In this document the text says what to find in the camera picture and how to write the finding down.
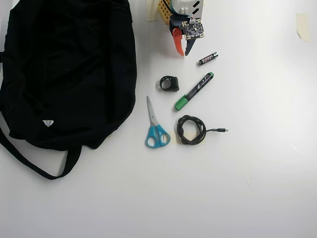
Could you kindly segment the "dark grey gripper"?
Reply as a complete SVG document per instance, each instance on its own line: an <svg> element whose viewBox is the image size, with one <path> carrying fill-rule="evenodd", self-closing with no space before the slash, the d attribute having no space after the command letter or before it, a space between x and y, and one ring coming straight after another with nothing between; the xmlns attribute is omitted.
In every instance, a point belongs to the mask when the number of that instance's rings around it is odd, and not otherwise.
<svg viewBox="0 0 317 238"><path fill-rule="evenodd" d="M178 15L174 14L171 15L169 18L169 30L173 36L173 40L175 43L175 47L177 52L183 57L188 56L196 39L189 39L186 40L186 51L185 53L183 52L182 49L182 36L185 35L185 30L183 26L183 22L188 22L188 16L186 15Z"/></svg>

